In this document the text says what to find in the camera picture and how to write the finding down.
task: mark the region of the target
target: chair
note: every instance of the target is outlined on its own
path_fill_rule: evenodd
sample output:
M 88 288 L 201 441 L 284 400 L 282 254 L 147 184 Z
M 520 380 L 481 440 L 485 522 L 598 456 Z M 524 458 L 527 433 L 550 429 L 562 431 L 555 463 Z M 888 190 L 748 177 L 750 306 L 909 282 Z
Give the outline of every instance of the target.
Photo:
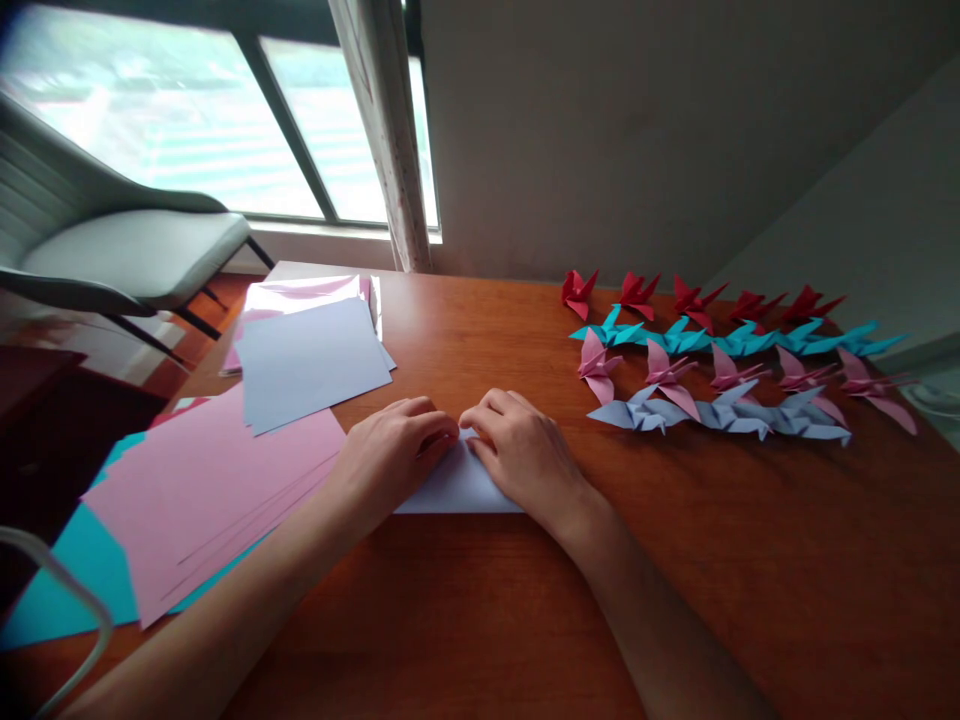
M 124 316 L 170 310 L 213 339 L 188 306 L 246 243 L 250 226 L 218 200 L 156 190 L 114 172 L 0 93 L 0 288 L 100 313 L 178 362 Z

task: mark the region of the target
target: chair seat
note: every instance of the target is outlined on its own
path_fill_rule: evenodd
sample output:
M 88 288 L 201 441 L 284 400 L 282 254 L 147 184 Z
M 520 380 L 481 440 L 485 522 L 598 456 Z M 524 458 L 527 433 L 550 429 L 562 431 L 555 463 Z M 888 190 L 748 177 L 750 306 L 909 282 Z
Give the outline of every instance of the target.
M 155 310 L 173 310 L 199 292 L 249 233 L 236 213 L 132 210 L 57 233 L 21 269 L 103 283 Z

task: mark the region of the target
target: white curtain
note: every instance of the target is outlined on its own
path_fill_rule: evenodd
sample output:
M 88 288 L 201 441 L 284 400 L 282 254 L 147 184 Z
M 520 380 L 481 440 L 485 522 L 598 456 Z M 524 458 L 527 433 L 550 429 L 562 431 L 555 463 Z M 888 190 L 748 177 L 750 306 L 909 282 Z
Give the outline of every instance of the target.
M 430 271 L 400 0 L 330 0 L 387 205 L 397 269 Z

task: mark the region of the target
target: chair leg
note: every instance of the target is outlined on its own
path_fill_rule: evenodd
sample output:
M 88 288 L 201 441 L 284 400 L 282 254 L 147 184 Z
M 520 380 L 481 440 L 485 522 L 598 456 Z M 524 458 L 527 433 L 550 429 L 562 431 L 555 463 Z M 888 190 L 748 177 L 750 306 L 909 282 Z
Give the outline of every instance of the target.
M 206 295 L 208 298 L 210 298 L 211 300 L 213 300 L 217 305 L 219 305 L 220 307 L 222 307 L 224 310 L 229 310 L 229 309 L 230 309 L 230 308 L 228 308 L 226 305 L 224 305 L 224 304 L 223 304 L 223 301 L 222 301 L 220 298 L 217 297 L 217 294 L 216 294 L 213 290 L 211 290 L 210 288 L 208 288 L 206 285 L 204 285 L 202 288 L 200 288 L 200 292 L 202 292 L 202 293 L 203 293 L 204 295 Z
M 208 323 L 203 318 L 194 315 L 187 308 L 180 308 L 178 310 L 174 310 L 174 312 L 180 317 L 182 317 L 184 320 L 186 320 L 188 323 L 193 325 L 197 330 L 202 332 L 204 335 L 211 337 L 214 340 L 220 339 L 219 330 L 217 330 L 215 327 L 213 327 L 213 325 Z
M 121 327 L 121 328 L 123 328 L 124 330 L 126 330 L 128 333 L 130 333 L 131 335 L 133 335 L 133 336 L 134 336 L 135 338 L 137 338 L 138 340 L 141 340 L 141 341 L 145 342 L 147 345 L 149 345 L 150 347 L 152 347 L 152 348 L 154 348 L 154 349 L 156 349 L 156 350 L 159 350 L 159 351 L 162 352 L 164 355 L 166 355 L 166 356 L 169 357 L 169 358 L 172 358 L 172 359 L 176 360 L 176 361 L 177 361 L 178 363 L 180 363 L 181 365 L 184 364 L 184 359 L 183 359 L 182 357 L 180 357 L 179 355 L 177 355 L 171 348 L 167 347 L 167 346 L 164 345 L 162 342 L 160 342 L 159 340 L 157 340 L 153 335 L 151 335 L 150 333 L 148 333 L 146 330 L 144 330 L 143 328 L 141 328 L 139 325 L 136 325 L 135 323 L 132 323 L 132 322 L 130 322 L 129 320 L 127 320 L 125 317 L 123 317 L 123 315 L 107 315 L 107 314 L 104 314 L 103 316 L 104 316 L 107 320 L 109 320 L 110 322 L 112 322 L 114 325 L 118 325 L 119 327 Z
M 276 264 L 273 260 L 270 259 L 270 256 L 267 255 L 267 253 L 264 251 L 264 249 L 263 249 L 262 247 L 260 247 L 259 244 L 257 244 L 257 241 L 254 240 L 254 239 L 253 239 L 252 237 L 250 237 L 249 235 L 247 236 L 247 245 L 250 246 L 250 249 L 253 250 L 253 251 L 257 254 L 257 257 L 260 258 L 260 261 L 261 261 L 264 265 L 266 265 L 268 268 L 270 268 L 271 270 L 273 270 L 273 268 L 275 268 L 275 267 L 277 266 L 277 264 Z

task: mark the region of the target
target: window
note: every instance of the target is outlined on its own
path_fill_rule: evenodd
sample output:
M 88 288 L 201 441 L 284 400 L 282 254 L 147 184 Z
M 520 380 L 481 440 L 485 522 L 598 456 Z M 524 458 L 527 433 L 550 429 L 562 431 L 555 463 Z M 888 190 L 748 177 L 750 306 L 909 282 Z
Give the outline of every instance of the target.
M 255 59 L 245 57 L 237 37 L 224 29 L 30 6 L 0 58 L 0 89 L 144 185 L 202 192 L 253 215 L 385 224 L 340 48 L 260 38 L 266 60 L 260 64 L 269 64 L 266 75 L 272 71 L 284 95 L 287 123 L 283 103 L 278 116 L 267 99 L 271 88 L 251 69 Z M 410 74 L 426 219 L 436 227 L 416 58 Z M 299 157 L 293 122 L 308 151 Z

